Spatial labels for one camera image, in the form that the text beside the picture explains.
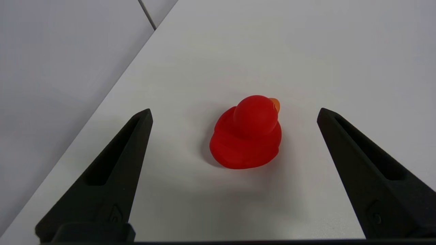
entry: white surface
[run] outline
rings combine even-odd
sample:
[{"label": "white surface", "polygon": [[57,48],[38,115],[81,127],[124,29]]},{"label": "white surface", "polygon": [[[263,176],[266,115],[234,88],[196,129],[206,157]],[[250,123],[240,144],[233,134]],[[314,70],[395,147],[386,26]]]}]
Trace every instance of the white surface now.
[{"label": "white surface", "polygon": [[0,235],[153,33],[136,0],[0,1]]},{"label": "white surface", "polygon": [[[436,188],[435,4],[180,1],[2,241],[35,244],[35,224],[145,108],[154,125],[136,240],[362,238],[317,114],[342,114]],[[279,155],[257,169],[215,167],[214,123],[252,94],[281,101]]]},{"label": "white surface", "polygon": [[158,27],[165,16],[170,12],[177,0],[140,0],[151,16],[156,27]]}]

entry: duck beak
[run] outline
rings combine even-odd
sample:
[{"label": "duck beak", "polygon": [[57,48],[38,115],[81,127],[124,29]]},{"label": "duck beak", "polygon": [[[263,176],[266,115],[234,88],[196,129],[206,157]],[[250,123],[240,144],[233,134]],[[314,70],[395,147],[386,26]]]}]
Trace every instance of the duck beak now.
[{"label": "duck beak", "polygon": [[277,113],[280,111],[280,102],[276,98],[269,98],[274,103],[274,108],[276,109]]}]

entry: red rubber duck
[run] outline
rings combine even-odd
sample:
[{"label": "red rubber duck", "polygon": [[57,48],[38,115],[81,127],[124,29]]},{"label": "red rubber duck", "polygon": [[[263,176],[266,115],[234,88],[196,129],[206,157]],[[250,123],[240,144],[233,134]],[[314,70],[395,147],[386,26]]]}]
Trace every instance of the red rubber duck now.
[{"label": "red rubber duck", "polygon": [[231,169],[259,167],[279,152],[282,129],[277,99],[253,95],[218,119],[209,148],[222,166]]}]

